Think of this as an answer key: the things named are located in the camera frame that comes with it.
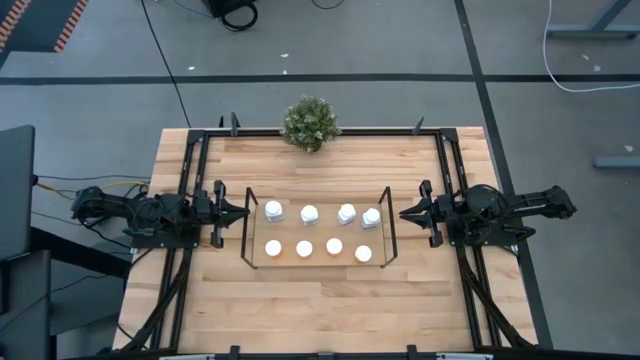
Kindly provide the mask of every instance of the white cable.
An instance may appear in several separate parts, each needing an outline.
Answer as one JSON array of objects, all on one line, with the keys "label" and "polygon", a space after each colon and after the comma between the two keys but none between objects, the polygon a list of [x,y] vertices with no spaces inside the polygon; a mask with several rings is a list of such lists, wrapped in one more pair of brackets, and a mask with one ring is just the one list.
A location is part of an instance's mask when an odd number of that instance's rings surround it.
[{"label": "white cable", "polygon": [[593,89],[569,89],[567,87],[560,85],[560,83],[556,80],[556,78],[553,77],[553,74],[551,74],[551,70],[549,69],[549,63],[547,62],[547,31],[549,30],[549,23],[551,22],[552,8],[553,8],[553,0],[549,0],[549,16],[547,17],[547,25],[545,25],[544,34],[542,35],[542,57],[544,58],[544,66],[547,68],[547,74],[549,74],[549,77],[551,77],[551,80],[553,80],[553,82],[560,89],[567,92],[571,92],[571,93],[585,93],[585,92],[594,92],[594,91],[601,91],[601,90],[624,90],[624,89],[640,87],[640,84],[632,84],[632,85],[625,85],[625,86],[599,87],[599,88],[593,88]]}]

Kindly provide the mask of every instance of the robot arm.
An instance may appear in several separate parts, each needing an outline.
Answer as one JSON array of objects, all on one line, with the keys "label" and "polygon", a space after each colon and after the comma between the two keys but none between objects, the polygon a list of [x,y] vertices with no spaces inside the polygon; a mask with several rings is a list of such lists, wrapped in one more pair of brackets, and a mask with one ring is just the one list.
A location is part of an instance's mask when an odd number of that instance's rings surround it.
[{"label": "robot arm", "polygon": [[195,191],[191,201],[178,194],[162,194],[153,198],[126,198],[105,194],[98,187],[78,191],[71,211],[82,223],[101,216],[127,220],[124,233],[133,237],[139,248],[190,248],[194,236],[204,225],[213,225],[211,244],[224,246],[222,228],[249,214],[249,210],[229,203],[222,181],[214,184],[215,201],[204,190]]},{"label": "robot arm", "polygon": [[431,197],[431,183],[424,180],[419,187],[418,205],[400,212],[400,218],[423,229],[430,228],[431,247],[442,245],[438,222],[445,222],[449,235],[461,239],[460,245],[516,245],[533,235],[535,230],[514,225],[512,220],[542,215],[568,219],[576,212],[567,193],[559,186],[523,195],[504,195],[488,185],[476,185],[464,193]]}]

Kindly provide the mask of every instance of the yellow cable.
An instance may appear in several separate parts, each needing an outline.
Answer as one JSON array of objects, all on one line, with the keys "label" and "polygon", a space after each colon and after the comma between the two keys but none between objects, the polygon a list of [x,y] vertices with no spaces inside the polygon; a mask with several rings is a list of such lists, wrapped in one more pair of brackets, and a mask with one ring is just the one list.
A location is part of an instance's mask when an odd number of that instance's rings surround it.
[{"label": "yellow cable", "polygon": [[119,182],[107,184],[105,186],[102,186],[101,188],[102,188],[102,190],[104,190],[104,189],[108,189],[108,188],[116,187],[116,186],[121,186],[121,185],[143,185],[143,186],[147,186],[147,183],[142,182],[142,181],[119,181]]},{"label": "yellow cable", "polygon": [[72,198],[72,197],[67,196],[67,195],[64,194],[64,192],[73,192],[73,190],[59,190],[59,189],[54,188],[53,186],[46,185],[46,184],[36,184],[36,186],[39,187],[39,188],[42,188],[44,190],[53,191],[56,194],[58,194],[58,195],[62,196],[63,198],[65,198],[65,199],[75,200],[75,198]]}]

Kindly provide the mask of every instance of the plant pot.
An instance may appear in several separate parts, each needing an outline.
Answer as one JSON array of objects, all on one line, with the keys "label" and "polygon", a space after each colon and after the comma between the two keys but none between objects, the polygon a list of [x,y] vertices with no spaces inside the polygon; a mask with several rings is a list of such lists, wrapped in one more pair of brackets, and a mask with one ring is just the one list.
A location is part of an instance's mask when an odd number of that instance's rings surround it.
[{"label": "plant pot", "polygon": [[317,152],[318,150],[320,150],[320,148],[322,147],[322,143],[317,143],[315,145],[310,146],[311,151],[310,152]]}]

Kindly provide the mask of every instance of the wooden table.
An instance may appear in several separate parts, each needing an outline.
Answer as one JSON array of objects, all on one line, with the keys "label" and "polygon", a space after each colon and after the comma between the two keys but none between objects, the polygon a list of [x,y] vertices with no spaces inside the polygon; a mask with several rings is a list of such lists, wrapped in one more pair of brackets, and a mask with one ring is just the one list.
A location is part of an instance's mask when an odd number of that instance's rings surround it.
[{"label": "wooden table", "polygon": [[[162,133],[152,193],[177,191],[187,131]],[[483,129],[457,131],[469,185],[497,186]],[[451,149],[447,152],[453,163]],[[196,149],[192,176],[198,153]],[[203,229],[189,274],[179,352],[228,353],[231,345],[240,345],[243,353],[404,352],[407,344],[424,352],[471,350],[454,249],[446,243],[430,248],[428,231],[397,218],[398,211],[417,202],[423,179],[431,180],[435,195],[444,192],[434,140],[339,137],[318,153],[307,154],[277,137],[223,137],[211,141],[207,159],[204,188],[212,190],[214,180],[224,181],[227,199],[236,205],[244,204],[246,187],[263,198],[313,203],[327,197],[345,202],[376,197],[391,186],[398,258],[385,269],[253,270],[239,256],[241,221],[225,232],[224,249],[211,247],[210,230]],[[484,254],[495,302],[521,335],[535,342],[516,258],[499,248],[487,247]],[[120,315],[127,332],[135,333],[155,306],[164,259],[165,250],[153,250],[132,270]],[[476,306],[488,343],[486,317],[477,298]],[[172,313],[170,307],[163,346],[168,344]],[[127,341],[118,331],[114,347]]]}]

